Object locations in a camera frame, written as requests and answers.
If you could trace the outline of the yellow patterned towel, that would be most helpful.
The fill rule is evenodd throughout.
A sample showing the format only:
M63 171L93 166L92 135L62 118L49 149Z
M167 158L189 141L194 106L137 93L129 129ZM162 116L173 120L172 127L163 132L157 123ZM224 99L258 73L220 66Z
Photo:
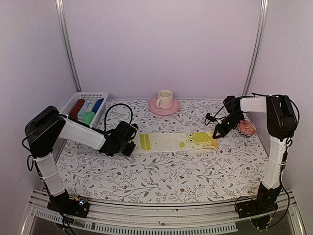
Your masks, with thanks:
M134 138L134 153L187 152L217 149L217 140L211 132L198 133L148 133Z

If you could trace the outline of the green microfibre towel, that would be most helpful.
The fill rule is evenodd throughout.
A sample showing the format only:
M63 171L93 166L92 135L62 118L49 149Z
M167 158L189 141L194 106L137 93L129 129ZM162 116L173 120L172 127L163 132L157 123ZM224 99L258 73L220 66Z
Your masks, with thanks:
M92 112L92 111L85 111L84 114L83 114L83 123L84 124L87 124L87 125L90 125L93 118L95 116L95 113Z

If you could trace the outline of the white plastic basket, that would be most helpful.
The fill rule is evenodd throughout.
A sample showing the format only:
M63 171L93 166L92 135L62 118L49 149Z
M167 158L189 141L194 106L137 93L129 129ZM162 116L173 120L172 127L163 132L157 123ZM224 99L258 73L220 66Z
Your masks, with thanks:
M61 108L60 113L96 128L106 109L106 92L75 93Z

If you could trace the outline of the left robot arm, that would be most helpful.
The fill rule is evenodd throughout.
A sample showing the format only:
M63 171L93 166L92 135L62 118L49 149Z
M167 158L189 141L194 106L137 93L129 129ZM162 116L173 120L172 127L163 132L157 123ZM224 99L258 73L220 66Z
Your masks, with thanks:
M62 150L62 144L73 141L107 156L117 153L129 156L135 149L137 130L138 125L131 121L121 121L111 130L100 130L48 106L25 126L22 146L30 152L39 178L54 197L54 205L61 212L69 212L73 203L65 196L66 189L56 167L55 153Z

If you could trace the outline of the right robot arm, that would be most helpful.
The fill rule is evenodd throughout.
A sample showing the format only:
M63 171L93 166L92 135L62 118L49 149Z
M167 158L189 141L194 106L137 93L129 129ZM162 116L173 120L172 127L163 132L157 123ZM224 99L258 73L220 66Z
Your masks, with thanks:
M236 128L244 113L264 113L267 116L267 131L270 135L269 163L259 186L258 199L253 202L256 213L264 213L272 205L270 193L276 198L282 187L282 174L286 165L288 148L298 127L300 113L296 104L281 94L253 96L227 96L223 101L228 116L215 126L213 138L223 138Z

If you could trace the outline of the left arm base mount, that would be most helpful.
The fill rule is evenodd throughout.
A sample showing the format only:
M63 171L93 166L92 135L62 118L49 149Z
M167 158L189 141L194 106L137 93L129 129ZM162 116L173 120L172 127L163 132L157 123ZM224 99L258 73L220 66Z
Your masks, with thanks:
M50 196L47 208L62 215L87 218L90 203L88 202L88 198L82 196L70 198L68 193L64 192L58 196Z

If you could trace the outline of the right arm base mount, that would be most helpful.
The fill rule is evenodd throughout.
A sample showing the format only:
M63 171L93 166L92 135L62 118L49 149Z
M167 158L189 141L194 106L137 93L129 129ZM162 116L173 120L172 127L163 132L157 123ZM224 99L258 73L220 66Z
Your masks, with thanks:
M240 197L236 200L234 208L239 218L247 218L267 212L274 212L278 209L277 197L272 194L258 193L255 199Z

